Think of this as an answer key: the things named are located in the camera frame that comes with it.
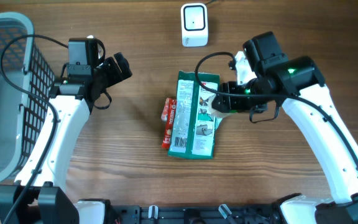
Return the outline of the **green sponge package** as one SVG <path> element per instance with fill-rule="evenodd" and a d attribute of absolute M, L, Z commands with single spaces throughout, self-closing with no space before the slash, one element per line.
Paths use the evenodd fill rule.
<path fill-rule="evenodd" d="M 183 159 L 212 159 L 215 132 L 222 121 L 213 116 L 209 104 L 215 94 L 203 88 L 216 90 L 219 75 L 178 72 L 177 103 L 173 119 L 173 133 L 168 155 Z"/>

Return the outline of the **orange red snack packet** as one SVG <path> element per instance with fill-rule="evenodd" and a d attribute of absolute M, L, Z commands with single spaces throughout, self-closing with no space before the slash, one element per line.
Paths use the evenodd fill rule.
<path fill-rule="evenodd" d="M 164 104 L 164 107 L 163 107 L 163 111 L 162 111 L 162 114 L 161 114 L 161 120 L 164 121 L 164 122 L 167 121 L 169 105 L 170 105 L 170 98 L 166 98 L 165 104 Z"/>

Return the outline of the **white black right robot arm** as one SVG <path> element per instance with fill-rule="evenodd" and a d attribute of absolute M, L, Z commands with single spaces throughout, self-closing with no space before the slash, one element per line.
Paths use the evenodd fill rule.
<path fill-rule="evenodd" d="M 285 223 L 358 223 L 358 145 L 331 99 L 323 74 L 307 56 L 289 59 L 274 34 L 248 40 L 230 64 L 237 80 L 223 83 L 212 107 L 255 112 L 270 101 L 298 126 L 328 181 L 329 198 L 291 195 L 278 204 Z"/>

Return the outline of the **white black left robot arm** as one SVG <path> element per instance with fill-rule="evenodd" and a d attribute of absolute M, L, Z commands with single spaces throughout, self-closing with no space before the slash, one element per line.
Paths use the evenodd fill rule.
<path fill-rule="evenodd" d="M 48 97 L 27 95 L 45 103 L 47 115 L 33 151 L 12 185 L 0 185 L 2 223 L 115 223 L 109 200 L 72 203 L 65 193 L 68 167 L 78 136 L 95 101 L 107 89 L 132 76 L 118 52 L 106 56 L 96 38 L 72 38 L 65 44 L 69 61 L 65 77 L 56 79 Z"/>

